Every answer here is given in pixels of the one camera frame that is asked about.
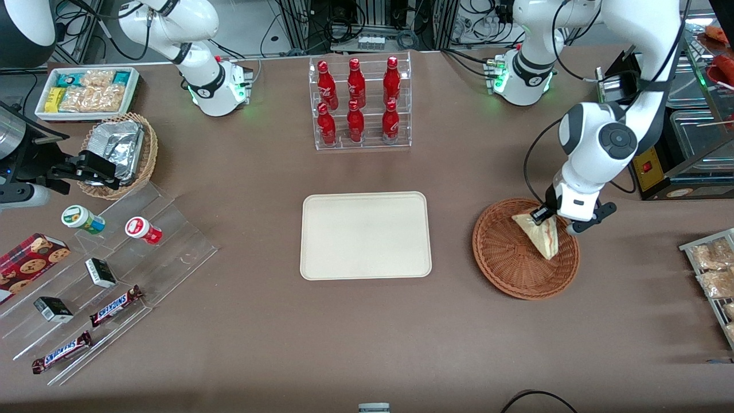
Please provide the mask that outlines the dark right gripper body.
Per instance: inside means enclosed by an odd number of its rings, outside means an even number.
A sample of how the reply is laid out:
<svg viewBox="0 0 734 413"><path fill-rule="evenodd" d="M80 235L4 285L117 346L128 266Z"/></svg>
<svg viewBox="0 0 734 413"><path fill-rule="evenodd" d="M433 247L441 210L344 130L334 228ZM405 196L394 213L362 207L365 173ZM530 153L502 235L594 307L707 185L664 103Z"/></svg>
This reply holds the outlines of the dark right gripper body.
<svg viewBox="0 0 734 413"><path fill-rule="evenodd" d="M70 193L70 184L52 175L52 168L71 157L57 143L35 144L39 131L26 131L21 143L1 161L2 183L25 182L44 186L62 195Z"/></svg>

